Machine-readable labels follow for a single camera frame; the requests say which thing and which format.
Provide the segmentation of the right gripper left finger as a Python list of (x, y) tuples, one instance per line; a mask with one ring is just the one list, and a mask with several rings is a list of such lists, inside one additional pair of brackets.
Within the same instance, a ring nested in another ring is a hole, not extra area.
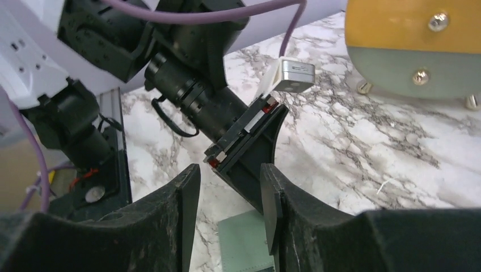
[(169, 183), (98, 221), (41, 213), (1, 216), (2, 271), (188, 271), (201, 173)]

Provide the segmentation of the green card holder wallet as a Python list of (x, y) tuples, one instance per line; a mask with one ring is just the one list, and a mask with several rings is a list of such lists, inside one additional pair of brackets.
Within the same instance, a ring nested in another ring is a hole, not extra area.
[(218, 235), (223, 271), (275, 270), (268, 253), (264, 219), (256, 210), (220, 221)]

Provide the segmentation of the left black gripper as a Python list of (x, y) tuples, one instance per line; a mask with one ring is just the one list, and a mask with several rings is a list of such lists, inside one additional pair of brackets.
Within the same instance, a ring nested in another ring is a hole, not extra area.
[(212, 141), (205, 162), (262, 214), (260, 167), (275, 162), (277, 137), (289, 109), (269, 95), (250, 105), (230, 96), (203, 110), (202, 132)]

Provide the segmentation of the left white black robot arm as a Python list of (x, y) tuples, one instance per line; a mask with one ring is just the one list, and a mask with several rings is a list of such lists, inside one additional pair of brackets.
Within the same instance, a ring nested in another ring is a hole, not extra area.
[(144, 71), (151, 104), (179, 136), (189, 137), (161, 109), (179, 108), (212, 141), (206, 162), (254, 208), (262, 211), (260, 167), (272, 163), (287, 113), (271, 97), (246, 105), (227, 86), (223, 57), (250, 16), (286, 2), (245, 6), (242, 1), (160, 1), (160, 19), (127, 14), (117, 1), (2, 1), (1, 87), (39, 143), (63, 152), (79, 170), (49, 213), (75, 222), (131, 203), (123, 126), (101, 114), (95, 94), (28, 35), (20, 9), (42, 7), (53, 36), (95, 67), (122, 82)]

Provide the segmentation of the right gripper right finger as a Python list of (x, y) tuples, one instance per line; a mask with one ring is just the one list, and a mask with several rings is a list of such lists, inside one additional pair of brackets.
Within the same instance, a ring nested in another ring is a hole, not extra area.
[(480, 209), (369, 210), (349, 215), (261, 167), (276, 271), (479, 271)]

